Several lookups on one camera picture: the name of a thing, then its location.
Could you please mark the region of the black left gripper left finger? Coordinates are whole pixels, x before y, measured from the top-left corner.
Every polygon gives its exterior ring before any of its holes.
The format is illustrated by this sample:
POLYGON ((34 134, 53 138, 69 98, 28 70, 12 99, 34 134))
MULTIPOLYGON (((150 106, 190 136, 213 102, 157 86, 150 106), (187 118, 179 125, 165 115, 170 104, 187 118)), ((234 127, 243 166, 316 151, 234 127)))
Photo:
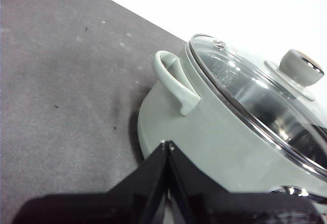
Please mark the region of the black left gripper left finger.
POLYGON ((13 223, 161 223, 166 203, 168 143, 161 142, 131 174, 107 192, 33 198, 13 223))

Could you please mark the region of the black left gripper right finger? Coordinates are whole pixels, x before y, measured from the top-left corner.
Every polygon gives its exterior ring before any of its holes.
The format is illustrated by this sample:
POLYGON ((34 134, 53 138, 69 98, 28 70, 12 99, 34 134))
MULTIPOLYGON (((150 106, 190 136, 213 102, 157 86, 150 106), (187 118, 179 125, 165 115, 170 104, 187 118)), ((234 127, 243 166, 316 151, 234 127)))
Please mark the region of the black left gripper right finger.
POLYGON ((167 144, 169 189, 185 223, 322 223, 314 205, 283 193, 232 193, 167 144))

